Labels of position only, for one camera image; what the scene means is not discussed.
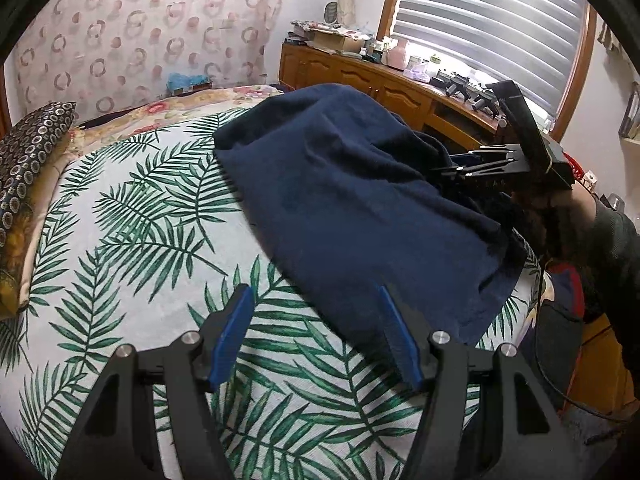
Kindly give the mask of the person's right hand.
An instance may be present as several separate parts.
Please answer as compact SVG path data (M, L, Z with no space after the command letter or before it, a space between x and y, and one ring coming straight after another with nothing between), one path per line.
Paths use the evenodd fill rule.
M553 259L586 266L597 197L582 184L554 193L515 192L512 200L533 214L542 225L542 244Z

